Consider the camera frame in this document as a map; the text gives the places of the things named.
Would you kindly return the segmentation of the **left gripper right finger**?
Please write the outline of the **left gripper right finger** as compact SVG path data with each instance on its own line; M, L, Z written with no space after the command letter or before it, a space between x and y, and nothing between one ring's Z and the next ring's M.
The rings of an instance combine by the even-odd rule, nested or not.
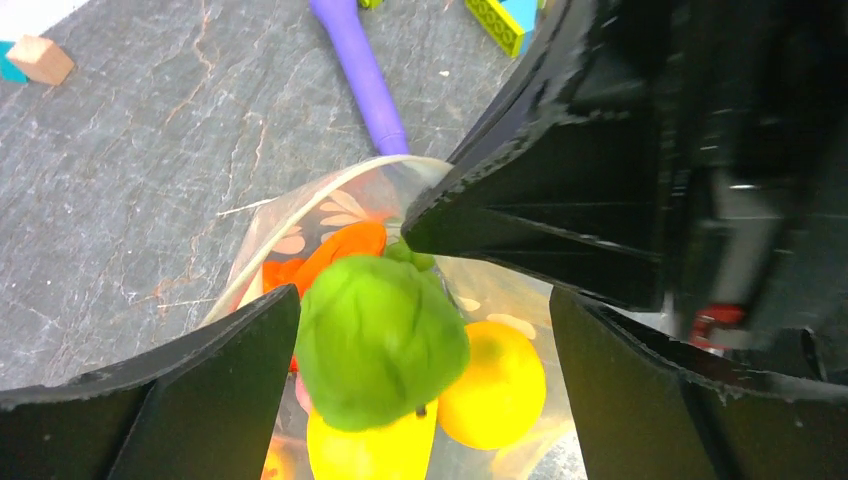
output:
M844 386L752 370L556 288L553 332L591 479L843 479Z

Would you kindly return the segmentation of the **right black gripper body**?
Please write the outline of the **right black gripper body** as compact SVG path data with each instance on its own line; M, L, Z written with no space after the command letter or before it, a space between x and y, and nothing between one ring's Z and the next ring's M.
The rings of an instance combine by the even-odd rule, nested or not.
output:
M847 5L676 1L673 335L847 380Z

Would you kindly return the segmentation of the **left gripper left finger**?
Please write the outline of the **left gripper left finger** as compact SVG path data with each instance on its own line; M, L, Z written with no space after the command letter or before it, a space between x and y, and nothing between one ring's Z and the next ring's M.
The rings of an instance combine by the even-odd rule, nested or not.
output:
M1 395L5 479L257 479L299 319L291 286L131 359Z

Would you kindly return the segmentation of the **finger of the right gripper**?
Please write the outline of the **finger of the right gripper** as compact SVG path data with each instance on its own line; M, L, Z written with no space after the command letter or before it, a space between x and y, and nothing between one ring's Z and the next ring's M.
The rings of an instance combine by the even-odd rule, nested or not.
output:
M557 2L449 173L410 206L410 247L658 310L652 86L669 46L666 1Z

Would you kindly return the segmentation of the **yellow toy lemon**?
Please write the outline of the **yellow toy lemon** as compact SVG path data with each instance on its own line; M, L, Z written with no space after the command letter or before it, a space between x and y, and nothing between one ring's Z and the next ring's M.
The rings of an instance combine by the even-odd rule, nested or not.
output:
M546 375L530 340L519 330L479 321L465 327L470 362L439 398L438 422L453 440L495 450L517 442L546 402Z

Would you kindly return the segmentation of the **green toy pepper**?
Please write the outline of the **green toy pepper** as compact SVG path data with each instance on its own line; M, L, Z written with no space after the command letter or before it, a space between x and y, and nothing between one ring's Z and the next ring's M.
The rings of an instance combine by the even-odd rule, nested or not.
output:
M294 355L331 427L388 425L436 399L470 360L465 321L413 265L349 256L305 293Z

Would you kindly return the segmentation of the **clear zip top bag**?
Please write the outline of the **clear zip top bag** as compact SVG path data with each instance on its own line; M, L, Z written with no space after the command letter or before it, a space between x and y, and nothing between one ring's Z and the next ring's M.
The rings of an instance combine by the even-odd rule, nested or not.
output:
M391 241L416 197L449 170L441 160L394 155L331 173L256 210L224 291L206 316L213 323L263 294L267 260L307 259L337 230L360 221L382 224ZM586 475L551 328L551 286L476 260L436 259L443 288L469 321L497 321L526 335L545 369L547 396L535 425L498 450L470 449L437 426L425 479L582 479ZM308 418L288 381L266 458L267 479L315 479L307 449Z

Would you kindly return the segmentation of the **yellow toy mango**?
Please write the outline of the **yellow toy mango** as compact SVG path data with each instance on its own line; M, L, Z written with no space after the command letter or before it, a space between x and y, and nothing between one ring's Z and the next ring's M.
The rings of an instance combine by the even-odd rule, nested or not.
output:
M307 449L316 480L424 480L436 431L439 402L394 423L343 432L315 411L307 423Z

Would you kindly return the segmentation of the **red orange toy chili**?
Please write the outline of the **red orange toy chili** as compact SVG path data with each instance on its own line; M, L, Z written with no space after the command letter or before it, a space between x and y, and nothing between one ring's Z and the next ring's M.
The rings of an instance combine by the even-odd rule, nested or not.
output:
M390 272L383 258L388 234L377 222L359 222L338 230L297 271L293 284L300 312L293 354L303 354L310 380L341 378L379 357L382 340L376 333L381 309L389 295L379 293Z

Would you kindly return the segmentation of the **orange toy pumpkin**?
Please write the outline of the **orange toy pumpkin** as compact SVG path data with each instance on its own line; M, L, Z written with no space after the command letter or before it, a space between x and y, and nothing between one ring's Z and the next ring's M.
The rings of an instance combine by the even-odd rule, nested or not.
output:
M262 264L262 286L263 293L293 282L293 279L305 263L302 258L292 258L286 261L267 260Z

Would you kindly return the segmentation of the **green toy grapes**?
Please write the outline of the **green toy grapes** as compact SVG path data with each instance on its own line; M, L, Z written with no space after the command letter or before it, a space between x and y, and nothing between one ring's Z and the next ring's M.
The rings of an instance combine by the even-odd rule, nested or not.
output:
M409 263L419 272L431 271L436 264L432 255L412 250L402 237L388 244L383 256L398 262Z

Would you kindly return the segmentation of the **green white brick stack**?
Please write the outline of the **green white brick stack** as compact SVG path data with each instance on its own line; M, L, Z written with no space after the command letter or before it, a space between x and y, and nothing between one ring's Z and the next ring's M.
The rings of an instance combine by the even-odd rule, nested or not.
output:
M537 15L546 5L537 0L465 0L467 10L510 58L523 55L532 42Z

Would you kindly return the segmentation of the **purple toy eggplant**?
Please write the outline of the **purple toy eggplant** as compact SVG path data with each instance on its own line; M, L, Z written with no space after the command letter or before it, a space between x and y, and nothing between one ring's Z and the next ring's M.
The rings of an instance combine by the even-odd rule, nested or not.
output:
M335 49L377 152L381 155L407 154L405 128L359 19L361 9L374 9L379 5L378 1L309 1L310 10Z

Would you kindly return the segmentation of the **teal and wood cubes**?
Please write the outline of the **teal and wood cubes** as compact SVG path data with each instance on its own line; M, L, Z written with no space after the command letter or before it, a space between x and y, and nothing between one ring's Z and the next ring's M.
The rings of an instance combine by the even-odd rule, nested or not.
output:
M75 62L56 42L33 35L23 35L7 44L2 59L28 80L50 86L62 84L75 67Z

